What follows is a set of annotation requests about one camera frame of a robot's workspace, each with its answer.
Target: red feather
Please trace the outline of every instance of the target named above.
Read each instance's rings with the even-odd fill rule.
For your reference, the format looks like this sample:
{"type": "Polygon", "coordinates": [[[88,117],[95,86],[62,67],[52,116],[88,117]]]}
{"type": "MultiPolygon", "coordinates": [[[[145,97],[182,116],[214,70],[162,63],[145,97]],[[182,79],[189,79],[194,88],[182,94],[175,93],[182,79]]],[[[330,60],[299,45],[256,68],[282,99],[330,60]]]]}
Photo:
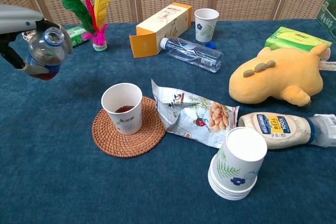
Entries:
{"type": "Polygon", "coordinates": [[[89,10],[90,16],[92,18],[92,24],[93,24],[93,28],[95,31],[98,31],[97,29],[97,24],[96,24],[96,17],[94,16],[94,9],[93,9],[93,5],[91,4],[91,0],[85,0],[86,2],[86,6],[89,10]]]}

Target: tissue box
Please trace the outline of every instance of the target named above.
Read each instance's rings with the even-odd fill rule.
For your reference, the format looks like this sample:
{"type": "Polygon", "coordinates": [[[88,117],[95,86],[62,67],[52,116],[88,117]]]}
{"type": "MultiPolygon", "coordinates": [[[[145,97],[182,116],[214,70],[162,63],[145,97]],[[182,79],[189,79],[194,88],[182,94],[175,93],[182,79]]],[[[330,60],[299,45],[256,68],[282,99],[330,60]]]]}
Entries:
{"type": "Polygon", "coordinates": [[[336,0],[325,0],[316,19],[336,42],[336,0]]]}
{"type": "Polygon", "coordinates": [[[310,52],[313,47],[323,42],[326,42],[329,47],[332,45],[330,41],[280,26],[279,29],[266,40],[265,47],[269,47],[271,50],[289,47],[310,52]]]}
{"type": "Polygon", "coordinates": [[[77,47],[87,41],[87,39],[82,39],[82,34],[85,32],[86,30],[80,26],[67,29],[67,33],[71,39],[72,47],[77,47]]]}
{"type": "Polygon", "coordinates": [[[192,7],[172,3],[137,25],[136,35],[130,36],[135,58],[157,55],[162,38],[178,37],[191,27],[192,7]]]}

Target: colorful feathers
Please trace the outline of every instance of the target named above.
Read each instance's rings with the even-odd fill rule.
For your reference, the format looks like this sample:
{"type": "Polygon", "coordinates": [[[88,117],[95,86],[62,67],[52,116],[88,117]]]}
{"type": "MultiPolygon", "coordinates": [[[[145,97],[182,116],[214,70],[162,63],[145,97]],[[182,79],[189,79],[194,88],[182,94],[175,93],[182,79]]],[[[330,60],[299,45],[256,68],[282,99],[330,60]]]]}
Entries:
{"type": "Polygon", "coordinates": [[[97,45],[106,43],[105,30],[108,25],[103,24],[107,15],[107,6],[111,0],[85,0],[86,7],[81,0],[61,0],[65,9],[76,14],[87,33],[83,34],[97,45]]]}
{"type": "Polygon", "coordinates": [[[94,9],[93,6],[91,4],[91,0],[85,0],[86,2],[86,7],[88,8],[89,14],[91,15],[92,18],[92,25],[95,31],[98,31],[97,29],[97,25],[96,25],[96,17],[94,16],[94,9]]]}
{"type": "Polygon", "coordinates": [[[61,0],[65,9],[76,14],[77,18],[82,22],[83,27],[90,33],[95,33],[92,26],[92,18],[81,0],[61,0]]]}
{"type": "Polygon", "coordinates": [[[97,28],[100,29],[106,19],[107,6],[111,0],[94,0],[97,28]]]}

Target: cardboard box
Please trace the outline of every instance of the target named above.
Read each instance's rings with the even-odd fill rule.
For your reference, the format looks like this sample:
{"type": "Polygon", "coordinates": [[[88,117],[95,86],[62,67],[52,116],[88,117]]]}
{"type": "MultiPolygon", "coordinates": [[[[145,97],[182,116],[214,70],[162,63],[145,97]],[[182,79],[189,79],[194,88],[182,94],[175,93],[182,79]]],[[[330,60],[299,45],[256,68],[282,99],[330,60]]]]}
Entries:
{"type": "Polygon", "coordinates": [[[178,37],[191,27],[192,7],[172,3],[137,25],[136,35],[130,36],[135,58],[157,55],[162,38],[178,37]]]}
{"type": "Polygon", "coordinates": [[[325,0],[316,19],[336,42],[336,0],[325,0]]]}

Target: brown liquid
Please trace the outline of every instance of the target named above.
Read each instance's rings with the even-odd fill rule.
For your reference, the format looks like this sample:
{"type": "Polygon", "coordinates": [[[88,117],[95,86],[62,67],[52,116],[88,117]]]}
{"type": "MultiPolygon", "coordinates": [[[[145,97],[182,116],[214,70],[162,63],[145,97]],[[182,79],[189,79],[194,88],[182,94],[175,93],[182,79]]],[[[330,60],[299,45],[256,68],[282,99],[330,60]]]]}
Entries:
{"type": "Polygon", "coordinates": [[[35,77],[35,78],[40,78],[44,81],[49,81],[51,80],[53,77],[55,77],[55,75],[57,75],[57,72],[54,73],[40,73],[40,74],[30,74],[31,77],[35,77]]]}
{"type": "Polygon", "coordinates": [[[132,108],[134,108],[134,106],[126,105],[126,106],[123,106],[123,107],[118,108],[118,109],[116,110],[116,113],[123,113],[123,112],[126,112],[126,111],[131,110],[132,108]]]}

